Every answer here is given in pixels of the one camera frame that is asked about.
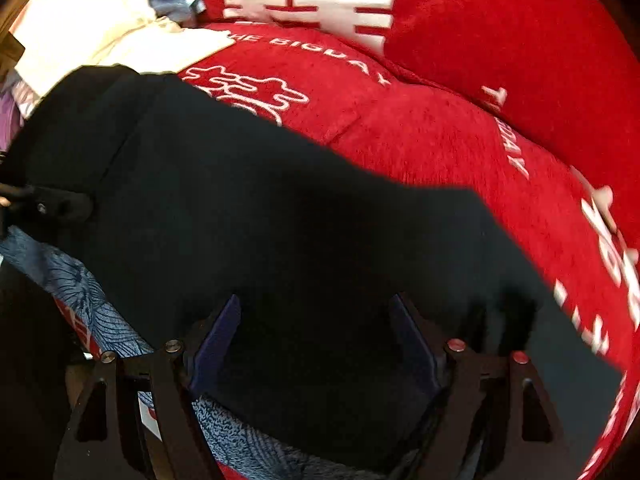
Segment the pink purple cloth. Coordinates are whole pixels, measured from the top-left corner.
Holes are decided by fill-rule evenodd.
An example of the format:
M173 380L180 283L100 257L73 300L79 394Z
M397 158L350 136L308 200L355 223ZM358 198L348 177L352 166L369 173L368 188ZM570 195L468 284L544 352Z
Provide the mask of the pink purple cloth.
M0 150L2 153L8 150L39 101L40 96L26 84L16 70L11 70L1 86Z

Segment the red wedding pillow white characters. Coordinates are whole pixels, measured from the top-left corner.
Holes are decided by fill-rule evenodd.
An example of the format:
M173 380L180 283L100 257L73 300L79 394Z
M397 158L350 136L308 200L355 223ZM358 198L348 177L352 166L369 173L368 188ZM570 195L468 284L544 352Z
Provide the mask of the red wedding pillow white characters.
M341 37L499 113L590 178L639 179L639 61L600 0L205 0Z

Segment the black pants blue patterned waistband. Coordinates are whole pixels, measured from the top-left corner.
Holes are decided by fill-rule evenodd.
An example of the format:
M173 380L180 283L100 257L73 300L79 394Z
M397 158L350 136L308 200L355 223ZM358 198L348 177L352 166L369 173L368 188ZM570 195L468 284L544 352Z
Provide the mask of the black pants blue patterned waistband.
M2 256L104 351L58 474L620 479L625 257L573 168L451 93L336 136L192 77L84 67L1 165Z

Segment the red wedding quilt white text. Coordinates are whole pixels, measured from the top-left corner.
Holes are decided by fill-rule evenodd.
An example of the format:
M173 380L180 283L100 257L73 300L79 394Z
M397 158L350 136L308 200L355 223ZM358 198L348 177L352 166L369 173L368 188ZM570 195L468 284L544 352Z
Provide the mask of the red wedding quilt white text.
M222 23L179 73L76 68L11 155L89 197L50 238L149 344L239 300L201 421L244 479L387 474L434 393L390 298L474 351L521 351L575 479L639 411L637 275L576 174L455 94L322 32Z

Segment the cream folded cloth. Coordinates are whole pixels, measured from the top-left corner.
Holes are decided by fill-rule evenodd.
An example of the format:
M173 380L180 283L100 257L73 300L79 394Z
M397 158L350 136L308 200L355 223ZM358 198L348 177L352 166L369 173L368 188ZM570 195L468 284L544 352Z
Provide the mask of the cream folded cloth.
M38 96L80 66L179 73L234 45L226 30L159 18L149 0L29 0L12 34L25 48L16 71Z

